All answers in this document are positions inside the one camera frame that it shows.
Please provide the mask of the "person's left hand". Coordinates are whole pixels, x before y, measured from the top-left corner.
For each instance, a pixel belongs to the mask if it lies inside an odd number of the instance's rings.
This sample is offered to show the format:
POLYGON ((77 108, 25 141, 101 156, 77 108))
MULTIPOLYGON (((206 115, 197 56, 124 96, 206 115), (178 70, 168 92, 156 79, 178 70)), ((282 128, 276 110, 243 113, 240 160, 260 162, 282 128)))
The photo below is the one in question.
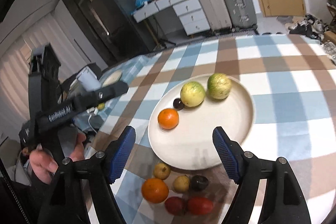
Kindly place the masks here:
MULTIPOLYGON (((84 160, 84 146, 83 142, 86 136, 83 133, 78 133, 76 145, 73 152, 70 154, 72 161, 84 160)), ((40 145, 30 153, 30 165, 34 174, 39 180, 45 184, 51 183, 51 173, 55 173, 58 169, 56 161, 47 152, 42 150, 40 145)))

